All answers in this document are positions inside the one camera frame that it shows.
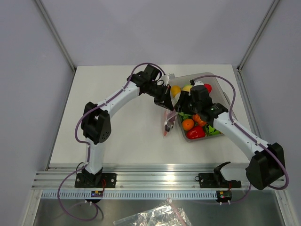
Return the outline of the clear dotted zip bag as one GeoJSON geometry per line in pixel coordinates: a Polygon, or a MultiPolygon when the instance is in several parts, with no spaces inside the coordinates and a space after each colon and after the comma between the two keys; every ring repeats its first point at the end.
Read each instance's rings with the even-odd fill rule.
{"type": "Polygon", "coordinates": [[[175,109],[171,110],[165,110],[163,112],[163,137],[167,136],[171,130],[173,129],[176,119],[177,119],[177,111],[175,109]]]}

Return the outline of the toy carrot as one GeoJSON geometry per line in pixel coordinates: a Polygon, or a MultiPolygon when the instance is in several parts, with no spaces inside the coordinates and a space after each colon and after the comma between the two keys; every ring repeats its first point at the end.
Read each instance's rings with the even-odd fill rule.
{"type": "Polygon", "coordinates": [[[169,132],[169,125],[167,120],[167,111],[163,113],[163,136],[165,137],[169,132]]]}

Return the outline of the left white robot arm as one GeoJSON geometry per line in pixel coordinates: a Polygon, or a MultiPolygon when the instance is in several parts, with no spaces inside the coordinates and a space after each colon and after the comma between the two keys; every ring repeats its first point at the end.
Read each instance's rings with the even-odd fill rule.
{"type": "Polygon", "coordinates": [[[90,187],[100,185],[103,170],[104,142],[111,134],[111,119],[131,100],[142,94],[154,98],[154,104],[173,111],[170,85],[160,84],[159,80],[165,74],[163,69],[154,63],[144,63],[143,71],[132,71],[121,89],[97,104],[89,102],[76,128],[83,131],[87,145],[87,160],[81,170],[85,182],[90,187]]]}

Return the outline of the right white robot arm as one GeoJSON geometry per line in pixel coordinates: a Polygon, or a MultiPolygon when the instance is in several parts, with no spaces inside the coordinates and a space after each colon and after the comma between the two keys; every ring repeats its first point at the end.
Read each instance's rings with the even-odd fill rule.
{"type": "Polygon", "coordinates": [[[285,183],[280,189],[288,187],[283,147],[279,143],[270,144],[244,128],[233,118],[231,108],[212,101],[203,84],[194,85],[189,91],[182,90],[174,95],[173,101],[178,113],[198,115],[229,138],[248,158],[247,165],[229,162],[216,167],[217,172],[213,176],[216,185],[248,180],[256,189],[263,190],[284,177],[285,183]]]}

